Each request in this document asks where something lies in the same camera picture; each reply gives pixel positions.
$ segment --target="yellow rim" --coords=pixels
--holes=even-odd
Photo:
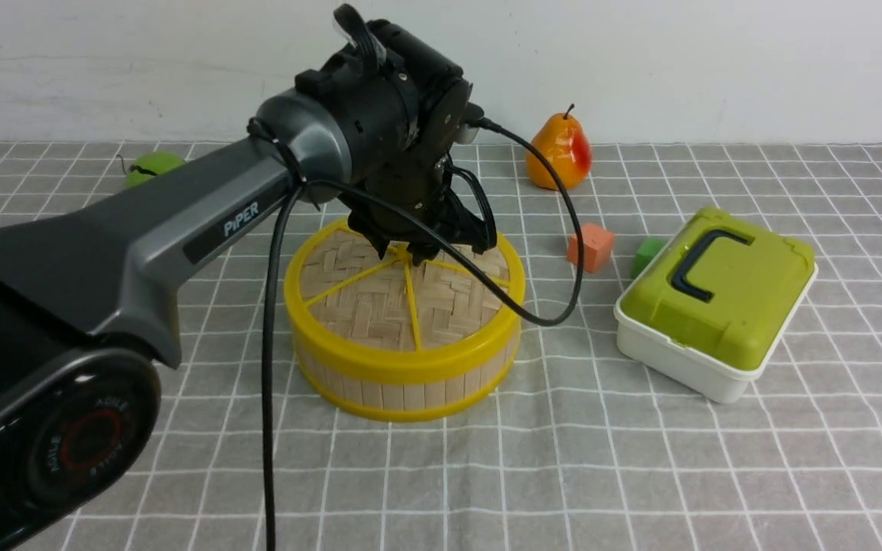
[[[412,309],[412,327],[414,329],[414,343],[419,348],[414,352],[399,352],[392,350],[379,350],[358,345],[346,341],[345,338],[329,331],[312,317],[308,306],[312,303],[305,302],[301,296],[301,272],[305,265],[305,259],[309,257],[314,248],[335,231],[348,231],[346,219],[336,220],[323,227],[318,233],[309,237],[301,246],[288,265],[288,271],[284,282],[284,301],[288,309],[288,317],[292,329],[296,335],[298,345],[307,350],[316,360],[323,365],[332,367],[337,372],[354,377],[358,380],[367,380],[370,383],[381,384],[424,384],[434,381],[448,380],[460,374],[468,372],[491,358],[496,353],[503,351],[510,343],[510,339],[519,332],[519,317],[507,307],[501,307],[488,324],[484,325],[475,334],[470,335],[463,341],[455,342],[447,346],[429,350],[420,349],[420,331],[417,327],[417,307],[413,303],[413,283],[410,279],[410,270],[405,269],[407,280],[407,297],[410,297],[410,309]],[[515,249],[499,234],[496,247],[505,258],[508,268],[508,281],[499,282],[507,287],[508,296],[517,303],[524,301],[525,283],[524,270],[519,255]],[[339,283],[335,288],[340,289],[344,285],[356,282],[379,269],[385,268],[395,262],[405,260],[406,251],[394,249],[397,258],[385,259],[367,271],[354,275],[347,282]],[[449,266],[447,262],[432,262],[441,266]],[[465,270],[461,266],[451,266],[452,269]]]
[[[463,410],[468,409],[470,406],[475,405],[477,402],[481,401],[482,398],[487,397],[490,392],[495,390],[499,383],[505,376],[508,374],[508,370],[512,366],[512,362],[515,360],[515,355],[519,350],[519,343],[515,345],[515,348],[512,348],[512,354],[510,358],[508,358],[505,365],[501,367],[499,373],[496,374],[496,377],[493,377],[492,380],[489,381],[484,387],[479,388],[479,391],[473,393],[472,395],[466,396],[459,400],[458,402],[452,402],[450,404],[446,404],[440,408],[433,408],[430,410],[417,410],[417,411],[399,411],[399,410],[381,410],[378,408],[370,408],[367,406],[362,406],[357,404],[356,402],[351,402],[346,400],[346,398],[342,398],[340,396],[336,396],[332,394],[332,392],[328,391],[328,388],[325,388],[319,381],[315,380],[312,377],[312,374],[308,372],[308,370],[300,369],[302,376],[305,377],[305,380],[308,380],[309,384],[312,385],[312,388],[315,388],[315,391],[318,392],[319,396],[325,398],[336,407],[341,408],[343,411],[350,412],[356,416],[364,416],[367,419],[373,419],[374,421],[382,421],[382,422],[424,422],[424,421],[433,421],[434,419],[441,419],[444,416],[455,415],[457,412],[461,412]]]

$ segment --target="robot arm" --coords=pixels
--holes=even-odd
[[[161,398],[152,360],[181,363],[179,286],[302,178],[339,184],[304,187],[316,205],[350,186],[377,199],[341,198],[381,255],[405,240],[417,261],[433,257],[424,229],[476,252],[495,245],[446,171],[452,144],[476,132],[466,121],[482,118],[461,67],[389,21],[348,5],[335,17],[350,43],[263,102],[250,136],[77,212],[1,227],[0,550],[136,460]]]
[[[473,137],[461,67],[398,25],[365,24],[349,5],[335,17],[351,44],[260,106],[256,135],[77,212],[1,227],[0,283],[83,334],[132,336],[177,367],[179,286],[270,215],[295,172],[358,186],[450,242],[493,247],[441,171],[452,143]],[[336,196],[307,194],[316,204]],[[381,255],[391,240],[410,242],[419,260],[437,254],[405,220],[342,201]]]

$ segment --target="bamboo steamer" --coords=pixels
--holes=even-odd
[[[524,270],[503,235],[486,254],[459,246],[517,303]],[[294,255],[284,283],[298,365],[315,391],[357,416],[419,422],[475,404],[510,370],[521,320],[448,254],[381,260],[346,220]]]

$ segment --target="red ring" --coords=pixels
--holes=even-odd
[[[104,450],[99,452],[94,457],[90,458],[87,461],[81,461],[80,463],[74,463],[73,460],[70,460],[70,442],[74,440],[78,436],[78,432],[83,428],[85,423],[88,421],[93,421],[98,418],[108,418],[111,419],[113,423],[115,423],[115,435],[112,436],[111,442],[108,443],[108,447],[105,447]],[[81,468],[90,468],[95,464],[99,463],[104,456],[115,450],[115,447],[118,447],[118,441],[122,437],[122,418],[118,414],[116,414],[115,410],[104,409],[104,410],[95,410],[89,412],[89,414],[83,416],[75,422],[70,430],[67,430],[67,434],[64,436],[63,446],[60,447],[60,463],[64,464],[64,468],[67,470],[81,470]]]

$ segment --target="toy pear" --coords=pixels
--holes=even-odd
[[[591,172],[591,144],[584,135],[580,122],[570,114],[573,104],[566,112],[557,112],[547,119],[543,128],[532,140],[533,147],[550,161],[566,189],[580,184]],[[529,179],[539,187],[557,189],[550,172],[535,155],[526,152],[526,171]]]

